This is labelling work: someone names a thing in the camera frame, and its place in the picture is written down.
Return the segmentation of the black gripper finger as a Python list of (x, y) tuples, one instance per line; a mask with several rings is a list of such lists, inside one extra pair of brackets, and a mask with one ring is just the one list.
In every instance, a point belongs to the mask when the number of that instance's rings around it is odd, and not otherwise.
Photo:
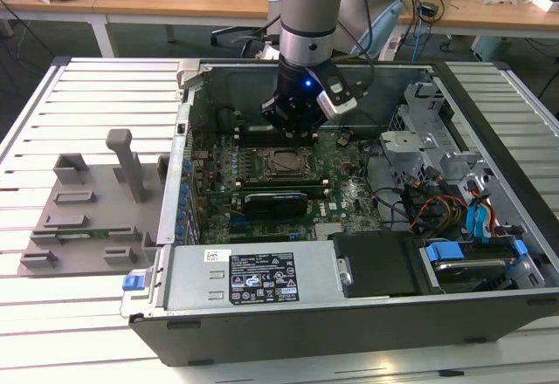
[(302, 143), (303, 144), (315, 144), (320, 138), (321, 128), (328, 122), (326, 116), (322, 115), (320, 118), (316, 118), (309, 121), (302, 128)]
[(292, 120), (280, 109), (275, 99), (270, 99), (263, 103), (260, 107), (261, 115), (284, 137), (291, 142), (301, 141), (300, 132), (298, 132)]

